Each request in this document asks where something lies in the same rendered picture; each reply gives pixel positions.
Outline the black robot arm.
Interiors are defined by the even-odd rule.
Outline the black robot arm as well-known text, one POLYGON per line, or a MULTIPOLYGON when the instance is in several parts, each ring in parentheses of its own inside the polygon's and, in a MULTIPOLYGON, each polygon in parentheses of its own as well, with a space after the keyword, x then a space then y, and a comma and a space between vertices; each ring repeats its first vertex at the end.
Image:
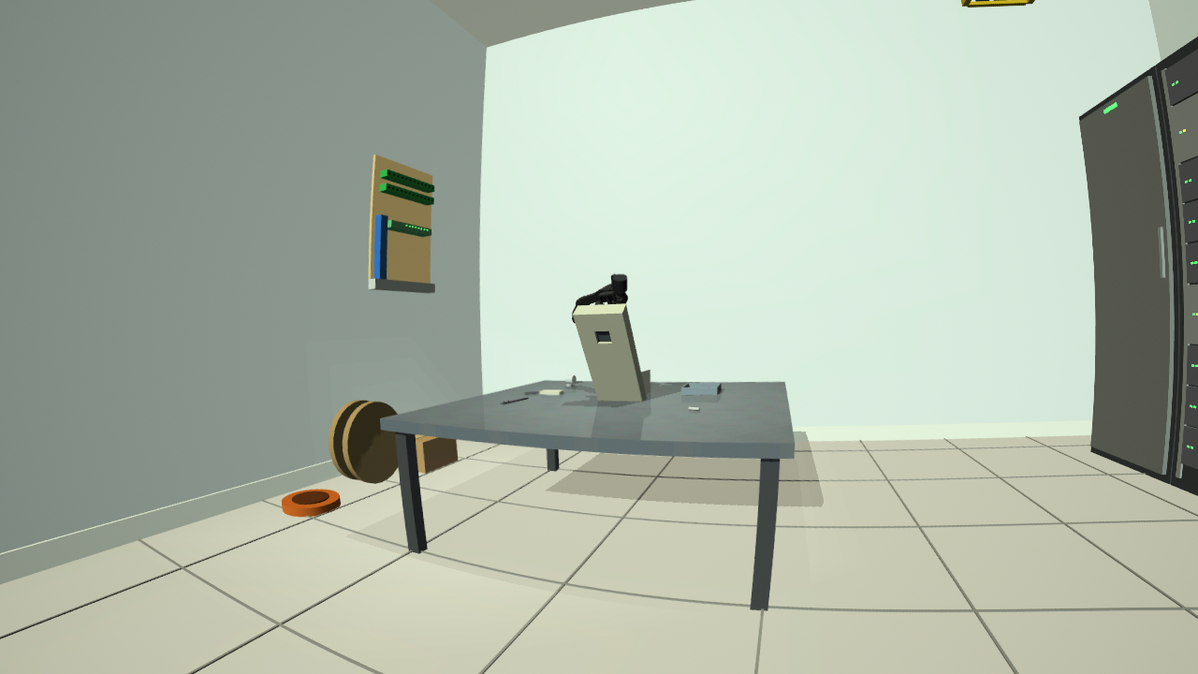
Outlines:
MULTIPOLYGON (((627 303, 627 300, 628 300, 627 283, 628 283, 627 274, 616 274, 616 273, 611 274, 611 285, 606 285, 604 287, 600 287, 599 290, 595 290, 595 293, 581 296, 580 299, 575 300, 575 308, 574 308, 573 312, 577 309, 577 304, 592 304, 592 303, 594 303, 594 304, 604 304, 604 303, 600 303, 600 300, 598 299, 598 296, 600 293, 605 293, 605 291, 615 291, 615 295, 618 296, 618 298, 622 298, 623 300, 625 300, 625 303, 627 303)), ((573 323, 575 323, 575 320, 573 318, 573 312, 571 312, 571 320, 573 320, 573 323)))

